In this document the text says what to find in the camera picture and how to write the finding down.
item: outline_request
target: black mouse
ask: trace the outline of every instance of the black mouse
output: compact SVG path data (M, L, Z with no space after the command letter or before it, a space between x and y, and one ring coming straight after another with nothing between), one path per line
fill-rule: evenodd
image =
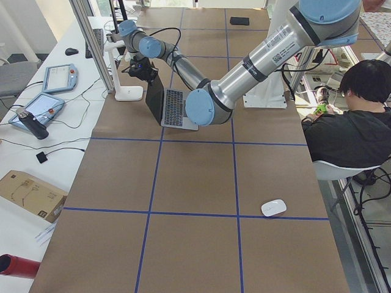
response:
M65 50L65 55L67 55L67 56L71 56L71 55L74 55L77 53L79 53L79 50L77 50L77 49L68 48Z

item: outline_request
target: table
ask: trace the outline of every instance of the table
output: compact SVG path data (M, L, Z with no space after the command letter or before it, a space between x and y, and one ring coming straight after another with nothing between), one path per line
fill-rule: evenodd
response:
M110 19L95 17L91 18L90 21L92 27L95 28L103 27ZM75 64L79 71L78 84L73 91L57 95L67 103L55 119L66 122L70 126L77 126L81 122L80 127L71 129L62 123L52 122L48 126L49 136L44 140L37 140L32 134L14 126L1 125L0 139L39 148L55 145L60 142L89 138L91 136L91 131L97 122L106 94L102 95L105 90L104 85L101 81L97 81L83 95L86 100L79 96L94 81L100 78L93 59L86 59L84 57L84 46L84 38L77 22L75 22L71 25L62 40L54 47L51 54L42 63L30 82L31 84L42 81L46 67L67 63ZM79 54L66 56L64 52L68 47L79 49ZM109 64L108 56L104 58L106 63ZM28 101L41 92L41 89L42 84L29 87L20 95L15 104L27 104ZM81 121L82 115L89 104L88 112ZM4 117L1 124L7 123L13 114L10 111ZM50 154L48 161L43 164L38 162L35 155L41 151L47 153L62 147L86 148L88 142L88 140L80 140L43 150L32 150L25 146L14 145L3 141L0 144L0 178L7 174L9 170L20 170L30 173L68 192L84 153L76 150L60 150ZM49 223L47 221L0 197L0 230L2 231L0 254L8 253L41 261L48 243L39 246L34 237L48 225ZM32 280L0 276L1 292L27 292L31 284Z
M165 8L144 10L138 25L179 27L182 53L219 79L269 20L265 10ZM184 88L155 65L165 85ZM275 198L288 209L266 219L260 205ZM239 101L232 121L194 132L161 128L144 100L106 98L30 292L133 291L349 292L293 102Z

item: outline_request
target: laptop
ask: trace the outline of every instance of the laptop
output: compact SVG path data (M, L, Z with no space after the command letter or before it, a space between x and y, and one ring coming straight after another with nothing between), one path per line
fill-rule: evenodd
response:
M148 83L145 102L156 121L161 126L198 130L186 115L185 103L189 91L167 89L163 87L159 75Z

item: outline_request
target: black shirt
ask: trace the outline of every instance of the black shirt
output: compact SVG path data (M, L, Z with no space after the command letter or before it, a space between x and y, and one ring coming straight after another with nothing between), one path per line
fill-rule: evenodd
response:
M384 113L324 114L313 123L303 121L312 161L351 168L384 163L391 155L391 108L385 109Z

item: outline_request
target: cardboard box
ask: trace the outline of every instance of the cardboard box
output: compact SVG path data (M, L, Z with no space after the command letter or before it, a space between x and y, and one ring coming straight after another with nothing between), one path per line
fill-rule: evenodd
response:
M53 223L67 193L28 173L11 170L0 180L0 196Z

